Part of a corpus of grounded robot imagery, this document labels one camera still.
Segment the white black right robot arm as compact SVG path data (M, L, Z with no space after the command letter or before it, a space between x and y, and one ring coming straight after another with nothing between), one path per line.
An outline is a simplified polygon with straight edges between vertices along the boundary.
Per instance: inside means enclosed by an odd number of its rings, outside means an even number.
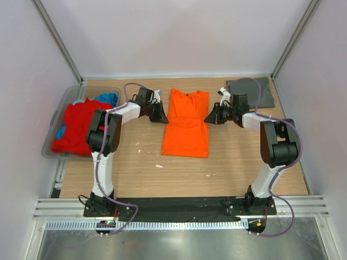
M227 199L231 216L276 213L273 189L283 171L294 165L300 156L300 139L292 119L276 119L251 111L245 94L231 95L220 90L220 102L213 106L205 123L221 125L232 121L260 134L260 155L263 161L256 180L249 185L243 198Z

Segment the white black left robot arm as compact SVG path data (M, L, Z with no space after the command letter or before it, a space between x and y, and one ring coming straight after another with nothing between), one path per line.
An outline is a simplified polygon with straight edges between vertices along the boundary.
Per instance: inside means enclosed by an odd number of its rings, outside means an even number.
M85 202L85 217L108 217L117 205L112 183L114 153L120 143L122 126L141 116L151 122L167 124L161 91L140 86L132 99L116 108L95 110L86 136L94 165L94 184L91 195Z

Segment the orange t shirt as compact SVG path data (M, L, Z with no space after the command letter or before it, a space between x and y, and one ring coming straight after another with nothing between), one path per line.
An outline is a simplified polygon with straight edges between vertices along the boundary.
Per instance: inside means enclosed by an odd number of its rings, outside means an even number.
M172 89L169 96L168 121L162 142L162 155L207 158L209 154L209 93L185 94Z

